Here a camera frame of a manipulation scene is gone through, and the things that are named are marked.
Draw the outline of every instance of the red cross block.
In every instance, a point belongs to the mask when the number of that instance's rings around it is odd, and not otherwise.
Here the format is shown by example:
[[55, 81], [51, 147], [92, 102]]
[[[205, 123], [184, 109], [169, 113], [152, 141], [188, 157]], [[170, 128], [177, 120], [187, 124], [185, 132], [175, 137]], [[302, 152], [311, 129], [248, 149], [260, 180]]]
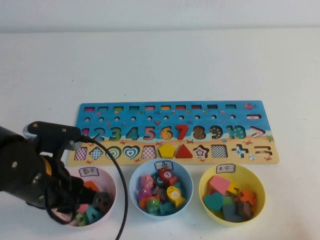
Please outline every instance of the red cross block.
[[255, 198], [256, 198], [257, 194], [254, 191], [253, 192], [249, 192], [246, 189], [242, 189], [240, 194], [241, 194], [241, 197], [240, 197], [241, 201], [249, 202], [251, 207], [256, 205]]

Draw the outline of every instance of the red triangle block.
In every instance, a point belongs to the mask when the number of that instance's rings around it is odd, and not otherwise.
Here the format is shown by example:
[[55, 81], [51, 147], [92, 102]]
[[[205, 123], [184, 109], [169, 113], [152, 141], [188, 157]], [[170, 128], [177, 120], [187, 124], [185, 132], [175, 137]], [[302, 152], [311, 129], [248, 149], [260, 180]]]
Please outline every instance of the red triangle block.
[[193, 155], [186, 147], [186, 145], [182, 144], [179, 151], [176, 153], [175, 157], [177, 159], [192, 159]]

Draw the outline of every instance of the wooden puzzle board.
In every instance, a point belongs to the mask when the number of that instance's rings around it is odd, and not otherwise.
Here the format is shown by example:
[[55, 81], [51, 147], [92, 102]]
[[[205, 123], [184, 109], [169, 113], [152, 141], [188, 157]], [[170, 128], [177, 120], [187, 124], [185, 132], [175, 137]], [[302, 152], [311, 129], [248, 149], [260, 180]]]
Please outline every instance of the wooden puzzle board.
[[[261, 101], [83, 103], [76, 126], [106, 146], [120, 165], [161, 158], [159, 148], [165, 144], [182, 164], [279, 162]], [[177, 158], [182, 145], [192, 158]], [[113, 163], [98, 146], [83, 143], [70, 152], [67, 164]]]

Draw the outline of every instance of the blue bowl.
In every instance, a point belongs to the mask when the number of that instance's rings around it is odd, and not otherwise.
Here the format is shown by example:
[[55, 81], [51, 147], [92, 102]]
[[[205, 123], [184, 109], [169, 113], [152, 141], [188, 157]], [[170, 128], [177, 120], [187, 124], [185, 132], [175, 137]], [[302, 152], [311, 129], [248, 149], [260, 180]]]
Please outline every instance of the blue bowl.
[[[143, 175], [149, 174], [149, 175], [154, 175], [157, 173], [157, 167], [161, 168], [162, 166], [165, 166], [167, 164], [168, 168], [172, 169], [173, 175], [177, 176], [179, 178], [179, 182], [181, 182], [181, 185], [184, 190], [184, 198], [186, 199], [185, 205], [180, 208], [178, 211], [176, 211], [173, 214], [170, 215], [160, 215], [158, 214], [149, 214], [147, 213], [146, 210], [142, 210], [139, 207], [139, 195], [138, 191], [141, 189], [140, 185], [140, 179]], [[188, 171], [179, 163], [172, 161], [170, 159], [164, 159], [164, 158], [159, 158], [159, 159], [154, 159], [147, 161], [146, 163], [140, 165], [132, 174], [130, 183], [129, 183], [129, 193], [131, 200], [135, 207], [140, 211], [142, 214], [147, 216], [148, 218], [154, 219], [154, 220], [166, 220], [170, 219], [177, 214], [181, 213], [182, 210], [184, 210], [187, 205], [189, 204], [192, 194], [194, 193], [194, 184], [192, 182], [192, 178]]]

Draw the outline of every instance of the checkered square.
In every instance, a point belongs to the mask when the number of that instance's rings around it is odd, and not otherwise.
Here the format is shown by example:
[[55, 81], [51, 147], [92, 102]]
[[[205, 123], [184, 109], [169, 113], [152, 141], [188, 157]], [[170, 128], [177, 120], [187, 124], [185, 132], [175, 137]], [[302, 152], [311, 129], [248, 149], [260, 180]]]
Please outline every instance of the checkered square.
[[226, 145], [211, 145], [211, 153], [213, 158], [227, 158], [227, 146]]
[[79, 150], [77, 150], [74, 155], [74, 160], [76, 161], [85, 160], [87, 157], [87, 150], [88, 149], [86, 147], [81, 147]]
[[154, 146], [144, 146], [142, 150], [142, 159], [156, 159], [156, 148]]
[[89, 154], [93, 160], [97, 160], [104, 154], [104, 152], [99, 147], [96, 147]]

